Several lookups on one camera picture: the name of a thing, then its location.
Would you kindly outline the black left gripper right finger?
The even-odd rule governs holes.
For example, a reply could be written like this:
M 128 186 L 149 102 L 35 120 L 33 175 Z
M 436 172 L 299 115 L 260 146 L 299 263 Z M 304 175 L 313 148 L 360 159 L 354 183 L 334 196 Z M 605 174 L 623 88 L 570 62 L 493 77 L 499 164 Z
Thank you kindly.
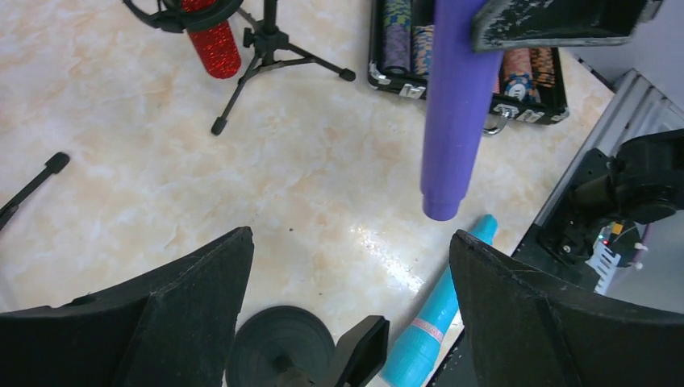
M 680 386 L 683 317 L 582 289 L 467 231 L 449 263 L 480 386 Z

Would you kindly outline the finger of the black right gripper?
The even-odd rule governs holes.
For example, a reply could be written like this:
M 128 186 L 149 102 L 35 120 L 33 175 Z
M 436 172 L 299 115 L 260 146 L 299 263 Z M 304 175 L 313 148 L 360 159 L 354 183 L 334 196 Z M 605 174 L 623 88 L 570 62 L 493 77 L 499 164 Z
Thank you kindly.
M 631 42 L 663 5 L 651 0 L 496 0 L 473 17 L 475 52 L 598 47 Z

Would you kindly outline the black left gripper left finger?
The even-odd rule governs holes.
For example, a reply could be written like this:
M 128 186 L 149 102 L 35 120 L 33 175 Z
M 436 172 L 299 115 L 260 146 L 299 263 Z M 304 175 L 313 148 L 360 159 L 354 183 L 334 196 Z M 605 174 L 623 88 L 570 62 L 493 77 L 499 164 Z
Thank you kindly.
M 221 385 L 253 253 L 238 227 L 63 306 L 2 314 L 2 385 Z

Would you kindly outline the purple toy microphone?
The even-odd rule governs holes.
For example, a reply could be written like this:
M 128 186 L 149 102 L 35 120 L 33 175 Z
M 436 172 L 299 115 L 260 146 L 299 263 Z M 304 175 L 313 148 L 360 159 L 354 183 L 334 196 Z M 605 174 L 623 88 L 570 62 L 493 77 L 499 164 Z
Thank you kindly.
M 435 3 L 420 189 L 423 212 L 436 221 L 454 218 L 465 198 L 503 58 L 471 48 L 471 21 L 484 4 Z

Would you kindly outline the black round-base mic stand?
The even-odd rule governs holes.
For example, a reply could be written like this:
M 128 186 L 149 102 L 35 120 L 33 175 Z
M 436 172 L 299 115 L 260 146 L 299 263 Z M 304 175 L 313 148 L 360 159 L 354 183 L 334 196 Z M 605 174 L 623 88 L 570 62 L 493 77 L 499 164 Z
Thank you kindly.
M 237 331 L 227 385 L 366 386 L 386 362 L 389 328 L 384 317 L 369 315 L 335 341 L 311 312 L 270 307 Z

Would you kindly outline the teal toy microphone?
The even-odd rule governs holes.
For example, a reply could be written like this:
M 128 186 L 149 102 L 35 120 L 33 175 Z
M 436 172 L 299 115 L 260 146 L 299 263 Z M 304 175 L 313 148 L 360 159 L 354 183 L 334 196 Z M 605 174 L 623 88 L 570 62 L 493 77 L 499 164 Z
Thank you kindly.
M 380 377 L 390 386 L 421 386 L 433 370 L 444 336 L 459 310 L 449 266 L 427 301 L 394 342 Z

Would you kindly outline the black shock-mount tripod stand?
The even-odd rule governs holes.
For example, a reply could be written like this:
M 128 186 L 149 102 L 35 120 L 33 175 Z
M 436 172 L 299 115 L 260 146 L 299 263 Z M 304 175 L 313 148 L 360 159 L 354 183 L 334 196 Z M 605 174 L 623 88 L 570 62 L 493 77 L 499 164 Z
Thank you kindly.
M 133 1 L 123 4 L 142 23 L 151 28 L 168 33 L 181 34 L 185 32 L 187 24 L 196 18 L 201 18 L 208 10 L 198 13 L 186 13 L 181 8 L 181 1 L 158 1 L 157 11 L 147 13 Z M 277 26 L 277 2 L 264 1 L 264 18 L 256 20 L 241 6 L 235 14 L 240 15 L 250 26 L 244 29 L 243 46 L 251 48 L 254 56 L 250 60 L 244 75 L 238 80 L 237 87 L 228 101 L 223 113 L 218 116 L 212 127 L 213 135 L 220 135 L 227 125 L 227 117 L 236 104 L 246 83 L 254 76 L 274 69 L 281 69 L 296 65 L 317 64 L 333 73 L 344 81 L 354 81 L 356 74 L 351 69 L 341 67 L 319 57 L 290 42 L 290 37 Z

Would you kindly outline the red glitter microphone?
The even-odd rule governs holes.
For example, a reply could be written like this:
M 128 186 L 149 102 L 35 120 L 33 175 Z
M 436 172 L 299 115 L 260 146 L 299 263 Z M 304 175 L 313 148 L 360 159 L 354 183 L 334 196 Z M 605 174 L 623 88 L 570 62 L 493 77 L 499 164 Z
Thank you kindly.
M 217 79 L 236 75 L 241 59 L 227 20 L 236 13 L 242 1 L 189 0 L 180 4 L 182 10 L 190 14 L 208 10 L 186 28 L 204 69 Z

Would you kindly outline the black tripod mic stand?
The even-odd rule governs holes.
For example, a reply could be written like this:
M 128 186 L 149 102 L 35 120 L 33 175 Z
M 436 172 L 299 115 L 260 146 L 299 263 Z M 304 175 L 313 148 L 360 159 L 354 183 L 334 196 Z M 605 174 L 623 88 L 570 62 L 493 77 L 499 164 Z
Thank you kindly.
M 3 229 L 11 218 L 31 194 L 33 194 L 51 175 L 58 174 L 70 162 L 70 156 L 64 152 L 55 153 L 44 164 L 44 169 L 25 185 L 8 203 L 1 209 L 1 229 Z

